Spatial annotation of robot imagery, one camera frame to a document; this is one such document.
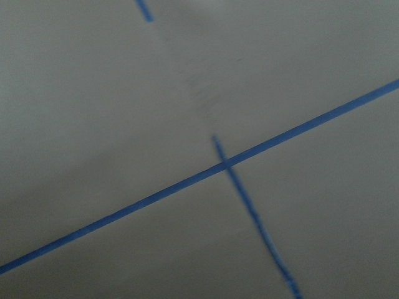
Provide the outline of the crossing blue tape strip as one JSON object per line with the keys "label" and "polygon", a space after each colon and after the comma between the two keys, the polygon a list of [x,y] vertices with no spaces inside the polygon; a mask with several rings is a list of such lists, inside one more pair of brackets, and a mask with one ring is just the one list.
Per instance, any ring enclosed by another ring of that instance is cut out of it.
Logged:
{"label": "crossing blue tape strip", "polygon": [[[140,11],[139,14],[147,23],[154,22],[155,19],[153,13],[151,12],[151,9],[148,6],[147,3],[148,1],[147,2],[132,1],[132,2],[135,3],[138,10]],[[256,228],[259,238],[261,238],[268,254],[273,259],[275,267],[279,271],[280,276],[282,277],[286,288],[290,291],[292,298],[304,298],[303,294],[301,294],[301,291],[299,290],[295,278],[292,276],[287,266],[284,264],[283,259],[279,255],[276,246],[274,245],[271,239],[271,236],[269,235],[267,229],[262,223],[261,217],[259,216],[258,211],[256,210],[256,207],[252,199],[248,195],[248,192],[244,188],[244,185],[242,184],[242,182],[238,178],[238,175],[233,169],[233,165],[239,163],[239,161],[233,162],[235,158],[228,158],[226,156],[223,146],[221,145],[221,142],[218,139],[218,137],[212,135],[211,139],[212,139],[212,144],[216,150],[216,154],[218,155],[218,159],[220,161],[219,164],[217,164],[216,166],[212,166],[210,169],[202,171],[199,174],[195,174],[194,176],[191,176],[188,179],[184,179],[181,182],[172,185],[172,187],[167,187],[165,189],[166,191],[160,191],[162,193],[161,194],[162,196],[157,195],[157,200],[163,199],[164,197],[176,193],[179,190],[182,190],[194,183],[197,183],[214,174],[224,171],[228,175],[229,180],[232,182],[234,190],[237,192],[238,196],[240,197],[240,201],[244,205],[245,210],[247,211],[249,217],[251,218],[251,221]],[[246,155],[250,158],[251,156],[258,154],[259,152],[264,151],[264,149],[258,150],[259,147],[263,148],[264,147],[263,143],[261,143],[260,146],[255,146],[255,149],[249,149],[248,151],[244,151],[243,154],[241,153],[238,154],[238,156],[241,157],[242,155],[244,156]]]}

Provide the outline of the long blue tape strip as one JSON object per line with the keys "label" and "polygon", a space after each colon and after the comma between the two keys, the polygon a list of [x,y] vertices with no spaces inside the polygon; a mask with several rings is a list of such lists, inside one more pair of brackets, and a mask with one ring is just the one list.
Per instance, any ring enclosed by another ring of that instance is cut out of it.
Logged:
{"label": "long blue tape strip", "polygon": [[[266,140],[252,148],[249,148],[235,156],[232,156],[227,159],[227,162],[231,166],[235,166],[243,161],[252,158],[255,155],[258,155],[262,152],[265,152],[279,144],[282,144],[290,139],[293,139],[307,131],[310,131],[318,126],[321,126],[328,121],[333,120],[334,118],[338,118],[350,111],[353,111],[363,105],[366,105],[380,97],[383,97],[391,92],[398,90],[398,80],[394,80],[382,87],[379,87],[371,92],[366,93],[354,100],[351,100],[337,108],[334,108],[328,112],[325,112],[309,121],[306,121],[290,130],[287,130],[269,140]],[[209,177],[214,176],[222,171],[224,171],[226,167],[222,162],[215,164],[214,166],[205,169],[204,171],[200,171],[192,176],[189,176],[171,186],[168,186],[161,191],[158,191],[152,195],[149,195],[138,202],[135,202],[127,207],[124,207],[121,210],[118,210],[110,215],[107,215],[97,221],[94,221],[78,230],[75,230],[51,243],[48,243],[42,247],[39,247],[32,252],[29,252],[15,260],[12,260],[1,266],[1,275],[8,273],[15,268],[18,268],[34,259],[37,259],[49,252],[56,250],[74,240],[77,240],[87,234],[90,234],[96,230],[99,230],[106,225],[109,225],[112,222],[115,222],[129,214],[132,214],[140,209],[143,209],[161,199],[164,199],[172,194],[179,192],[187,187],[190,187],[200,181],[203,181]]]}

